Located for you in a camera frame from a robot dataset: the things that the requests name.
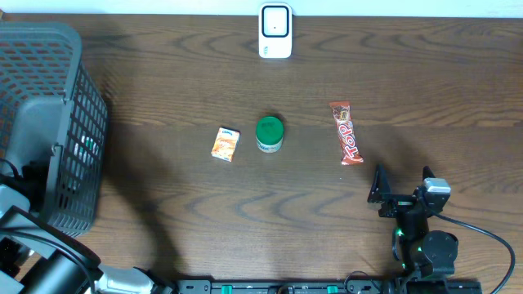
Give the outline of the orange Top chocolate bar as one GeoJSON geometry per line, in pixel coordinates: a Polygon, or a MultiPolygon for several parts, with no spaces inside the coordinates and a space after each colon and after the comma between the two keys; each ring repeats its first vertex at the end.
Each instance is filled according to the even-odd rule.
{"type": "Polygon", "coordinates": [[[350,102],[335,101],[331,102],[329,106],[336,122],[337,136],[343,153],[342,165],[363,163],[364,159],[355,138],[350,102]]]}

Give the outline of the green lid jar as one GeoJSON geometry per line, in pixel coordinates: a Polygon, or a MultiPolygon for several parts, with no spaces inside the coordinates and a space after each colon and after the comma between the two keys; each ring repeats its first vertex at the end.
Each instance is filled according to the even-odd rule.
{"type": "Polygon", "coordinates": [[[261,118],[256,127],[256,140],[259,150],[265,153],[279,151],[284,140],[284,125],[274,116],[261,118]]]}

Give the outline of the orange small carton box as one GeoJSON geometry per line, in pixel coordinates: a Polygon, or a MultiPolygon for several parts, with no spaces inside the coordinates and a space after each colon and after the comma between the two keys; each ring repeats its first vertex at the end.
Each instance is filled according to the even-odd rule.
{"type": "Polygon", "coordinates": [[[240,133],[235,130],[220,127],[214,141],[211,155],[227,162],[231,162],[235,155],[240,133]]]}

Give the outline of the white green box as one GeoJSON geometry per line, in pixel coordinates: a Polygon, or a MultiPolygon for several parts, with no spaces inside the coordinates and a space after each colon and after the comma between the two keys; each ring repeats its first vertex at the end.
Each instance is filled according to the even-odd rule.
{"type": "Polygon", "coordinates": [[[77,159],[75,175],[80,180],[86,180],[96,169],[98,145],[93,138],[82,135],[80,142],[74,146],[74,156],[77,159]]]}

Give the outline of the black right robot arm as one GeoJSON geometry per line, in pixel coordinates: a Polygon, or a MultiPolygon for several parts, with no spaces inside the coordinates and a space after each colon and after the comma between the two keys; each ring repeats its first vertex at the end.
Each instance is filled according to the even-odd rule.
{"type": "Polygon", "coordinates": [[[428,219],[443,211],[451,188],[430,167],[422,170],[422,184],[411,194],[391,190],[383,165],[376,166],[368,202],[381,207],[378,215],[396,220],[393,255],[417,278],[439,278],[454,273],[458,240],[441,230],[430,230],[428,219]]]}

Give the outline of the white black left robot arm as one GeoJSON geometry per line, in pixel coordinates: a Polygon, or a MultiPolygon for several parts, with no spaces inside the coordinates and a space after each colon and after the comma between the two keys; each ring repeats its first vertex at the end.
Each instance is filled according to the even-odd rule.
{"type": "Polygon", "coordinates": [[[176,293],[143,269],[102,265],[90,249],[29,213],[29,182],[6,159],[1,166],[2,293],[176,293]]]}

